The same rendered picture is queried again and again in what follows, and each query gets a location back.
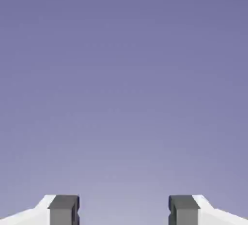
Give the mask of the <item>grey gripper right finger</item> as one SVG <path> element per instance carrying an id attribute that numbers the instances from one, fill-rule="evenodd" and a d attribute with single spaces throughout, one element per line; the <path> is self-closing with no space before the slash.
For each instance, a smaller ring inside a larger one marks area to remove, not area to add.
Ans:
<path id="1" fill-rule="evenodd" d="M 168 225 L 248 225 L 248 219 L 214 208 L 203 195 L 170 195 Z"/>

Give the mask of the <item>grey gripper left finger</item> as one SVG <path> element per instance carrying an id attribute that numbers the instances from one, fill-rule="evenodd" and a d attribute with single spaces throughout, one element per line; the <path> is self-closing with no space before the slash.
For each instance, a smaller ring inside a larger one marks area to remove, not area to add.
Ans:
<path id="1" fill-rule="evenodd" d="M 0 225 L 80 225 L 78 195 L 45 195 L 32 209 L 0 219 Z"/>

